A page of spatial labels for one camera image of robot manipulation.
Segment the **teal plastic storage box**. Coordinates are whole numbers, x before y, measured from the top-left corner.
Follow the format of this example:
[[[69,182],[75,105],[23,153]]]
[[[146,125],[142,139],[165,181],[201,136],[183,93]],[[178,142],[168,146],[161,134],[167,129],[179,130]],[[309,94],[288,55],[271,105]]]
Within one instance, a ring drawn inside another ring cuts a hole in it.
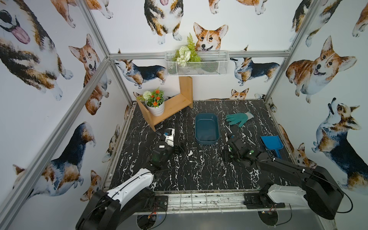
[[[218,117],[214,113],[199,113],[195,117],[195,139],[200,145],[214,145],[219,140]]]

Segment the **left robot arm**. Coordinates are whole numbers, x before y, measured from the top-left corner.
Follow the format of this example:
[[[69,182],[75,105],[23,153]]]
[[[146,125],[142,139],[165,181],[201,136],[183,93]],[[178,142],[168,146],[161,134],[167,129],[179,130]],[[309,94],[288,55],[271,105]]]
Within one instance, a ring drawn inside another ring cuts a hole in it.
[[[75,229],[77,230],[115,230],[132,216],[143,209],[154,193],[148,189],[154,177],[163,171],[170,157],[185,152],[184,143],[169,145],[160,141],[156,144],[143,167],[121,185],[104,192],[95,192],[87,204]]]

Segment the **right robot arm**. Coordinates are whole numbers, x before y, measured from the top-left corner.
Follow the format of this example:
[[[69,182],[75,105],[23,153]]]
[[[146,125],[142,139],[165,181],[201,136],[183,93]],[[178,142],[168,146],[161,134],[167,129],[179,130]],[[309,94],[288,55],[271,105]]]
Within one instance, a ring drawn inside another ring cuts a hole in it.
[[[226,144],[230,159],[241,166],[275,173],[291,182],[291,186],[267,183],[257,194],[245,196],[246,206],[275,208],[288,203],[308,207],[324,219],[335,218],[344,193],[325,168],[295,165],[267,152],[253,151],[234,135],[228,135]]]

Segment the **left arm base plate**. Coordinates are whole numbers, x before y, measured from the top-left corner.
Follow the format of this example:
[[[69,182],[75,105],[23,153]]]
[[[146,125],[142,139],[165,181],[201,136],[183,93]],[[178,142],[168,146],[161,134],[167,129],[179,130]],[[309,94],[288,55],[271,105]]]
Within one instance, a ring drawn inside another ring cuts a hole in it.
[[[158,195],[143,199],[139,202],[139,208],[136,213],[165,212],[168,209],[168,199],[169,197],[167,195]]]

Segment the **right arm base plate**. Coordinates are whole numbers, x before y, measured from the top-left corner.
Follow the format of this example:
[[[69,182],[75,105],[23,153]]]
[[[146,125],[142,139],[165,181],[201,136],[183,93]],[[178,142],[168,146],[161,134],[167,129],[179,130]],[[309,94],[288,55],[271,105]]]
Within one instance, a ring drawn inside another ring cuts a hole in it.
[[[267,195],[262,195],[259,193],[245,193],[243,195],[243,204],[248,209],[270,209],[270,208],[285,208],[284,203],[275,203]]]

